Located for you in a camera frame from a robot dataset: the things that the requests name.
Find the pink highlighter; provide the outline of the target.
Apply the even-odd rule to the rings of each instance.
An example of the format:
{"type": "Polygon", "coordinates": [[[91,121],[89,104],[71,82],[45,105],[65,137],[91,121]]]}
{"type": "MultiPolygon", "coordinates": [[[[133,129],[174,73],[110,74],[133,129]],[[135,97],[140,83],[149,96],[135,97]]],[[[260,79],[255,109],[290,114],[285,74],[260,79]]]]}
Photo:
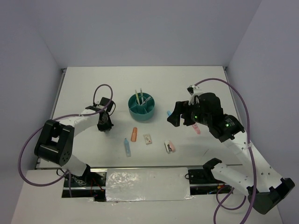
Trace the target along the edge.
{"type": "Polygon", "coordinates": [[[198,127],[197,124],[193,124],[192,127],[193,127],[193,129],[195,130],[195,132],[196,132],[197,134],[200,134],[200,133],[201,133],[201,131],[200,131],[200,129],[199,129],[199,127],[198,127]]]}

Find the blue highlighter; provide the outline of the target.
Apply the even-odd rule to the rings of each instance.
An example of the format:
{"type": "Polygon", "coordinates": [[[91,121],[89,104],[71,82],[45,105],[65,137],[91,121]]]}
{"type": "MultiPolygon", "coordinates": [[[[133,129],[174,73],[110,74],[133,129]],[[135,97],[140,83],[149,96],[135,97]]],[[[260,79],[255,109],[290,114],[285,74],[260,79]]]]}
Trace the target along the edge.
{"type": "Polygon", "coordinates": [[[124,147],[125,147],[126,156],[131,157],[130,145],[129,145],[129,141],[127,140],[127,138],[124,139],[124,147]]]}

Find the yellow pen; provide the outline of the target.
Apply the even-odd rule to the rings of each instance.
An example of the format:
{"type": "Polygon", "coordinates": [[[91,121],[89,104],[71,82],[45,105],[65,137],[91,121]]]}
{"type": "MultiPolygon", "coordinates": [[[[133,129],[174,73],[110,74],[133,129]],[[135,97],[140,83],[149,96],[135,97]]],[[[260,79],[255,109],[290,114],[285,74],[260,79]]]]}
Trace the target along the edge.
{"type": "Polygon", "coordinates": [[[137,90],[135,90],[135,97],[136,97],[137,104],[141,105],[140,104],[140,100],[139,100],[139,96],[138,96],[138,93],[137,93],[137,90]]]}

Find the green white pen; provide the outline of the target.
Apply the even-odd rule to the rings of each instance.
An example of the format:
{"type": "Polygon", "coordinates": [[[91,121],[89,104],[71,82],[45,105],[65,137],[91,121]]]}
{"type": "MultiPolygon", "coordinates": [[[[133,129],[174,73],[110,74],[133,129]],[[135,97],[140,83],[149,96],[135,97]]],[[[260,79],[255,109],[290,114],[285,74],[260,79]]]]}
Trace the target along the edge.
{"type": "Polygon", "coordinates": [[[140,88],[140,95],[141,95],[141,101],[142,101],[141,105],[143,105],[143,103],[144,103],[144,99],[143,99],[143,92],[142,92],[142,88],[140,88]]]}

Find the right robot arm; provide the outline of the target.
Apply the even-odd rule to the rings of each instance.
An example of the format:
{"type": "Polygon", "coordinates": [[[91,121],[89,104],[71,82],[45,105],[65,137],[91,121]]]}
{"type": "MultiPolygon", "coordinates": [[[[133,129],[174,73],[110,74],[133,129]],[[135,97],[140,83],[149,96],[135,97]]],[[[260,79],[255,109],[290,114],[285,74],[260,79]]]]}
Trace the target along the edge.
{"type": "Polygon", "coordinates": [[[194,93],[188,101],[177,101],[168,117],[175,127],[200,123],[233,152],[247,174],[227,167],[221,160],[213,158],[203,165],[203,177],[207,182],[216,180],[228,183],[242,192],[249,200],[254,199],[253,208],[265,215],[294,188],[291,178],[283,178],[256,147],[247,139],[248,133],[233,115],[223,112],[220,99],[214,93],[194,93]]]}

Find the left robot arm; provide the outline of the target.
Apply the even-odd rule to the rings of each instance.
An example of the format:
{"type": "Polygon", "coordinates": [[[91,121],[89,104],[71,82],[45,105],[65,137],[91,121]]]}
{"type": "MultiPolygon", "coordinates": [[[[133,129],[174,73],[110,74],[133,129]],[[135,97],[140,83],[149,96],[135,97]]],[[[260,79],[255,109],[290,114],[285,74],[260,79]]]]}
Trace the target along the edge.
{"type": "Polygon", "coordinates": [[[81,186],[100,184],[104,177],[91,171],[88,164],[72,154],[73,141],[79,133],[97,126],[101,132],[108,132],[114,126],[109,116],[112,107],[99,104],[86,107],[78,116],[60,121],[47,120],[38,138],[34,154],[52,162],[71,173],[71,177],[81,186]]]}

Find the orange transparent cap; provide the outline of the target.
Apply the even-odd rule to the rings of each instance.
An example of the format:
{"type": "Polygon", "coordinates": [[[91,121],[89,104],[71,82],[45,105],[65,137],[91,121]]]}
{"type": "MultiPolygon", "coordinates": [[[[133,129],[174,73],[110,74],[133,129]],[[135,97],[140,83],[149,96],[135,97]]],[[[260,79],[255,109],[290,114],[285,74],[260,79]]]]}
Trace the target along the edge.
{"type": "Polygon", "coordinates": [[[131,134],[131,141],[136,142],[136,140],[137,140],[137,127],[134,127],[131,134]]]}

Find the pink white stapler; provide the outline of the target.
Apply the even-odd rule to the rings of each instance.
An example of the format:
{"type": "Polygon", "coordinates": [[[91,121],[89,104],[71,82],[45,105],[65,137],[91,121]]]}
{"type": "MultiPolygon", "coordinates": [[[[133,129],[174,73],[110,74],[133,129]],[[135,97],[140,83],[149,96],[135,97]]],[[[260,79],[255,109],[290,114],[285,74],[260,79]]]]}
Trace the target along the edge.
{"type": "Polygon", "coordinates": [[[176,149],[175,149],[175,147],[174,147],[174,145],[173,145],[173,143],[172,143],[171,141],[166,140],[166,141],[164,142],[164,145],[165,145],[165,150],[166,150],[166,152],[167,152],[168,154],[173,153],[173,152],[176,151],[176,149]]]}

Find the teal round organizer container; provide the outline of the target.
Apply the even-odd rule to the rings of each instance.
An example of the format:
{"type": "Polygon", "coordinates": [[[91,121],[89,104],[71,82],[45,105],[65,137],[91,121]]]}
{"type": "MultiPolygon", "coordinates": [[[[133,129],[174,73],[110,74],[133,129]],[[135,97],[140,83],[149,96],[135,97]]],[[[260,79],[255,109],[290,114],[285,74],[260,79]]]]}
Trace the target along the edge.
{"type": "Polygon", "coordinates": [[[131,117],[138,122],[146,122],[150,120],[155,111],[155,101],[150,94],[143,93],[143,100],[149,100],[143,105],[139,105],[135,95],[128,100],[128,109],[131,117]]]}

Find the white staples box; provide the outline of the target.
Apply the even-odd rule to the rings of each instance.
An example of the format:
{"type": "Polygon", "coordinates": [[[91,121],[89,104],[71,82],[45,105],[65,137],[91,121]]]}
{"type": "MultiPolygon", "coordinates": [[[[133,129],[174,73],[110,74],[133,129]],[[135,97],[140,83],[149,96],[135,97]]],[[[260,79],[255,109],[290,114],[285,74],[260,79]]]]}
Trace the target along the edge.
{"type": "Polygon", "coordinates": [[[143,137],[144,137],[146,145],[152,144],[152,139],[151,139],[150,134],[144,134],[143,137]]]}

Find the foil covered base plate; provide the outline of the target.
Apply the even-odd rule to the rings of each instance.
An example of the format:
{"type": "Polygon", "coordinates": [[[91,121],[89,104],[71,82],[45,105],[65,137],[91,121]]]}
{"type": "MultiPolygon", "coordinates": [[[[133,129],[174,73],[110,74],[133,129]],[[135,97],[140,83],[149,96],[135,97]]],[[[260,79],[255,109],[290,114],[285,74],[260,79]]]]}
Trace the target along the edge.
{"type": "Polygon", "coordinates": [[[108,202],[181,201],[191,199],[187,168],[109,169],[108,202]]]}

